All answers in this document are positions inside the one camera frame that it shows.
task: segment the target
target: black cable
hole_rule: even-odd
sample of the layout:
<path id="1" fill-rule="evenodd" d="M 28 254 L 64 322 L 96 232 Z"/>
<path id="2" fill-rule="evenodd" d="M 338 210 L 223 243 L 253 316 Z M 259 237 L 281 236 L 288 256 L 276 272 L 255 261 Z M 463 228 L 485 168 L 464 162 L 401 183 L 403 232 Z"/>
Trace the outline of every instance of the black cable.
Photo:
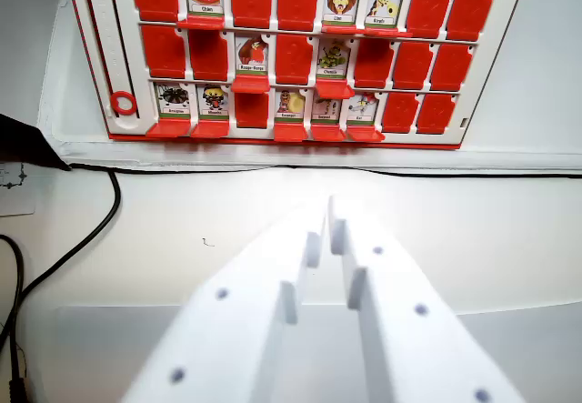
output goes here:
<path id="1" fill-rule="evenodd" d="M 13 310 L 18 309 L 18 305 L 20 304 L 21 295 L 22 295 L 22 285 L 25 281 L 25 261 L 22 257 L 22 252 L 20 251 L 20 247 L 16 242 L 11 238 L 7 237 L 6 235 L 0 235 L 0 239 L 6 242 L 12 248 L 13 253 L 15 254 L 16 260 L 16 290 L 15 290 L 15 300 L 12 305 Z M 20 378 L 20 366 L 18 365 L 18 346 L 16 344 L 16 320 L 12 320 L 9 326 L 5 328 L 10 329 L 10 362 L 12 365 L 12 380 Z"/>
<path id="2" fill-rule="evenodd" d="M 115 213 L 117 212 L 117 209 L 119 209 L 119 206 L 121 204 L 121 189 L 119 187 L 119 182 L 117 182 L 117 177 L 115 176 L 115 173 L 113 171 L 107 171 L 107 174 L 111 179 L 111 184 L 113 185 L 113 189 L 115 192 L 115 199 L 111 209 L 109 210 L 109 213 L 105 216 L 105 218 L 103 218 L 103 221 L 101 221 L 101 223 L 99 223 L 99 225 L 95 229 L 93 229 L 93 231 L 89 233 L 89 235 L 85 237 L 85 239 L 83 239 L 76 246 L 71 248 L 71 250 L 68 253 L 66 253 L 63 257 L 58 259 L 50 268 L 48 268 L 43 274 L 37 277 L 32 283 L 30 283 L 30 285 L 28 285 L 22 291 L 22 295 L 20 295 L 19 298 L 19 303 L 18 304 L 15 303 L 15 306 L 10 311 L 8 318 L 6 319 L 6 325 L 2 330 L 2 334 L 0 334 L 0 353 L 2 353 L 2 348 L 4 347 L 8 334 L 15 335 L 15 332 L 13 332 L 12 329 L 15 328 L 16 326 L 16 318 L 18 316 L 18 311 L 20 310 L 20 307 L 22 306 L 23 302 L 28 297 L 28 295 L 41 283 L 43 283 L 45 280 L 51 277 L 56 272 L 56 270 L 62 267 L 71 257 L 76 255 L 89 242 L 91 242 L 105 228 L 105 226 L 109 224 L 109 222 L 113 219 Z M 18 248 L 16 242 L 14 242 L 12 239 L 10 240 L 15 244 L 18 253 L 20 253 L 20 256 L 22 256 L 20 248 Z"/>

